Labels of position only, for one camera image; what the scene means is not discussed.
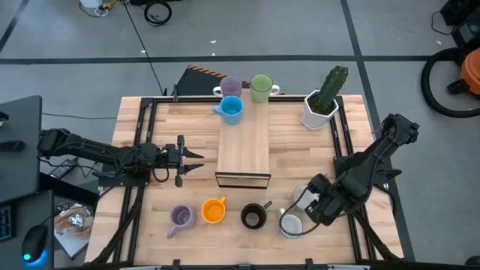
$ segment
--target green mug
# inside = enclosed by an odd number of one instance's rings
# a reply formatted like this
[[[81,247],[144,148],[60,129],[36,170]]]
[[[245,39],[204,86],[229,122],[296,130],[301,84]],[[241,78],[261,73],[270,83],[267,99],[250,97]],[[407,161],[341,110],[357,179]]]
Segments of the green mug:
[[[250,81],[250,93],[255,102],[266,102],[269,97],[278,95],[280,87],[273,84],[273,79],[265,74],[257,74]]]

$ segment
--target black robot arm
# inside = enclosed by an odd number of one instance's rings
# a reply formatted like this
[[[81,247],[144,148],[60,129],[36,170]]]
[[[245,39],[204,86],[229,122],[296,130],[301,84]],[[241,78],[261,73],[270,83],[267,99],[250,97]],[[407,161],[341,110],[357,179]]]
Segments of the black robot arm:
[[[144,185],[141,176],[149,174],[153,169],[177,169],[175,185],[182,186],[181,174],[201,167],[203,164],[184,165],[183,157],[203,158],[185,147],[185,139],[178,136],[177,147],[166,144],[163,148],[153,143],[143,143],[137,146],[115,147],[70,133],[66,129],[50,129],[40,132],[38,151],[41,157],[74,155],[90,161],[96,161],[115,168],[115,172],[96,173],[107,186],[140,186]]]
[[[403,144],[414,143],[419,125],[400,114],[388,115],[382,123],[382,136],[365,151],[334,159],[337,179],[333,184],[322,174],[315,175],[307,189],[319,194],[306,209],[316,224],[330,225],[335,218],[352,213],[370,196],[377,176],[391,178],[400,170],[381,170],[381,166]]]

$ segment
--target gray floor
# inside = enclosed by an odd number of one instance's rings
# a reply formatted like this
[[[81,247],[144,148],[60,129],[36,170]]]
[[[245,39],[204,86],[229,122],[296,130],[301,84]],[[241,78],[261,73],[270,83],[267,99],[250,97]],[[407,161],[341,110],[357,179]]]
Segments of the gray floor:
[[[347,0],[364,56],[427,56],[453,47],[449,36],[430,29],[431,14],[446,0]],[[21,0],[0,1],[0,35]],[[172,2],[173,17],[160,28],[147,25],[143,11],[129,6],[151,56],[353,56],[347,24],[338,0],[183,0]],[[438,28],[447,31],[442,18]],[[8,42],[2,59],[84,59],[146,57],[125,9],[117,4],[103,18],[91,18],[77,1],[31,0]],[[420,94],[423,62],[366,62],[380,119],[402,113],[418,122],[420,136],[392,158],[403,170],[397,178],[415,258],[422,262],[458,263],[480,255],[480,156],[478,118],[453,119],[432,112]],[[249,80],[272,76],[283,92],[307,94],[320,86],[335,65],[350,76],[344,94],[365,95],[354,61],[208,61],[161,62],[154,69],[171,89],[188,65],[201,65]],[[451,108],[478,107],[468,96],[451,97],[445,86],[458,68],[441,63],[432,72],[432,89]],[[0,102],[43,96],[48,113],[115,116],[122,96],[159,95],[148,64],[0,65]],[[43,117],[43,128],[65,127],[108,143],[114,120],[87,121]],[[94,181],[75,171],[74,184]],[[55,252],[56,266],[71,264]],[[74,263],[81,263],[81,258]]]

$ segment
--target purple mug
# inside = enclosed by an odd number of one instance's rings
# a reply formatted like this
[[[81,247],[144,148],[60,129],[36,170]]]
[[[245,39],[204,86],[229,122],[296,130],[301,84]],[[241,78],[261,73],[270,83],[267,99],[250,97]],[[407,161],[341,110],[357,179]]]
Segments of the purple mug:
[[[181,230],[189,230],[195,227],[197,222],[197,213],[195,210],[187,205],[175,205],[170,212],[170,223],[172,227],[168,231],[166,237],[171,239],[176,233]]]
[[[234,95],[240,98],[242,95],[242,81],[236,76],[226,76],[220,81],[220,86],[213,88],[213,95],[225,98]]]

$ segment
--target yellow black striped tape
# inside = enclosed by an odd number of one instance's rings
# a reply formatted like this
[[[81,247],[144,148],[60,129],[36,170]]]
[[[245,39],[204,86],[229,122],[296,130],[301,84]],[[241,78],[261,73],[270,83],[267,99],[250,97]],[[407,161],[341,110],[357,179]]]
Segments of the yellow black striped tape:
[[[218,72],[215,72],[215,71],[212,71],[212,70],[208,70],[206,68],[203,68],[203,67],[199,67],[199,66],[196,66],[196,65],[189,65],[187,67],[187,69],[191,69],[191,70],[194,70],[194,71],[199,71],[199,72],[203,72],[205,74],[208,74],[208,75],[212,75],[212,76],[215,76],[215,77],[218,77],[218,78],[224,78],[226,77],[227,75],[225,74],[222,74],[222,73],[218,73]]]

